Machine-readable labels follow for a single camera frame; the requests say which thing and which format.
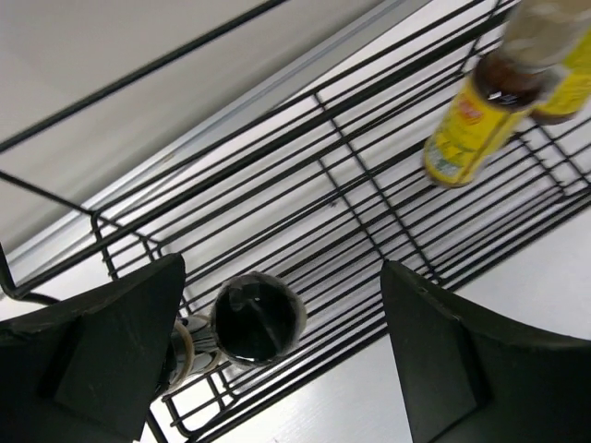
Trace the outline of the yellow sauce bottle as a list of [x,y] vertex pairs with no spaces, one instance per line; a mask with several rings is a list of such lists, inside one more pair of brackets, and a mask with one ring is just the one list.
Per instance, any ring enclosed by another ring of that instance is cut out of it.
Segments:
[[531,117],[539,125],[557,125],[573,119],[590,98],[590,30],[561,62],[565,77]]
[[449,188],[474,181],[488,157],[567,76],[561,63],[590,27],[587,1],[521,1],[500,45],[473,68],[423,149],[423,167]]

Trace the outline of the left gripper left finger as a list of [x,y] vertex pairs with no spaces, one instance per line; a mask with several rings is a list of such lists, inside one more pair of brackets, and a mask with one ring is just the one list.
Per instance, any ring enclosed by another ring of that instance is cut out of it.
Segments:
[[1,323],[4,442],[140,439],[185,282],[179,254]]

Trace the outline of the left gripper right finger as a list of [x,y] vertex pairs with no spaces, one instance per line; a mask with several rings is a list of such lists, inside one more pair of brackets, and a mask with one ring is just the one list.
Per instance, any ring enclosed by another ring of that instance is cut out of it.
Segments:
[[586,442],[590,343],[532,327],[387,261],[380,291],[415,442]]

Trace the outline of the small black-lid spice jar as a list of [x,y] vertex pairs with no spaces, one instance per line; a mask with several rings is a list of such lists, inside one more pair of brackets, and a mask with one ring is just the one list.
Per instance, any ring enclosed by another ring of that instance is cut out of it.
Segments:
[[253,271],[224,282],[210,321],[217,347],[232,364],[262,367],[297,346],[308,313],[301,297],[283,281]]

